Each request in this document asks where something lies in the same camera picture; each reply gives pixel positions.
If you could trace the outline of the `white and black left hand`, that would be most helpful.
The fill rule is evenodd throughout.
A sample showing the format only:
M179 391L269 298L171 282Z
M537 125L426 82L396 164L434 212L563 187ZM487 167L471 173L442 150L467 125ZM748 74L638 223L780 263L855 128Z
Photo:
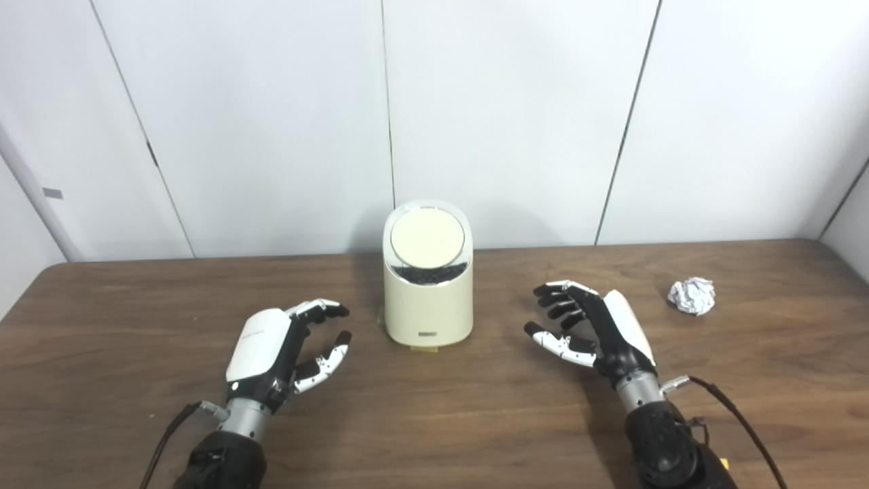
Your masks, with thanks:
M313 325L348 315L347 307L326 298L254 313L243 325L227 366L227 409L251 401L274 414L292 397L328 380L344 362L351 332L341 331L332 347L313 359L300 360L302 346Z

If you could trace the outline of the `white and black right hand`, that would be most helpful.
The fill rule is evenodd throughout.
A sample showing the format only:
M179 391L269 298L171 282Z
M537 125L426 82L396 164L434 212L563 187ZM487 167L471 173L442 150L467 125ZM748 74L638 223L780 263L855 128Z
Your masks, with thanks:
M640 374L657 374L648 338L625 296L602 295L573 280L545 283L533 290L550 319L561 323L555 334L531 321L524 331L559 359L596 369L611 386Z

